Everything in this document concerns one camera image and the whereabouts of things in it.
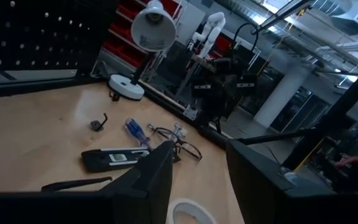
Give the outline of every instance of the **desk lamp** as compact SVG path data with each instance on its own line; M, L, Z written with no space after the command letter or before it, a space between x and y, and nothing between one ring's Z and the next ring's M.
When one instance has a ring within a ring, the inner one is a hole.
M172 17L163 9L158 0L150 1L134 19L131 27L132 38L136 45L149 52L132 77L129 79L120 74L110 76L109 87L115 94L130 100L140 100L144 95L138 81L154 53L169 48L175 41L175 23Z

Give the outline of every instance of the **white robotic arm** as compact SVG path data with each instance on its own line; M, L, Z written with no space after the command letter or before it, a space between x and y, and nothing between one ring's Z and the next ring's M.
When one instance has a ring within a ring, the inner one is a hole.
M190 43L187 46L188 50L193 50L194 44L197 41L206 43L198 55L201 58L205 58L208 55L208 52L211 50L212 46L215 43L215 40L218 38L218 35L221 33L224 25L226 24L226 20L224 18L223 12L217 12L208 17L206 21L203 32L201 34L195 32L193 37L190 40Z

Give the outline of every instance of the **wooden tabletop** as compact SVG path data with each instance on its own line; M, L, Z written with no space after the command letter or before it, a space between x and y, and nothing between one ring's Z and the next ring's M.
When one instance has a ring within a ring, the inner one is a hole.
M109 117L104 130L90 130L90 122L103 120L103 113ZM127 118L134 118L147 134L149 123L169 129L180 123L187 129L186 140L198 147L203 160L180 154L182 161L173 166L171 200L194 200L218 223L243 223L224 151L147 98L112 102L103 83L0 98L0 192L38 191L65 180L118 178L125 170L87 174L80 154L101 147L137 147L123 129ZM161 139L156 136L152 142L158 146Z

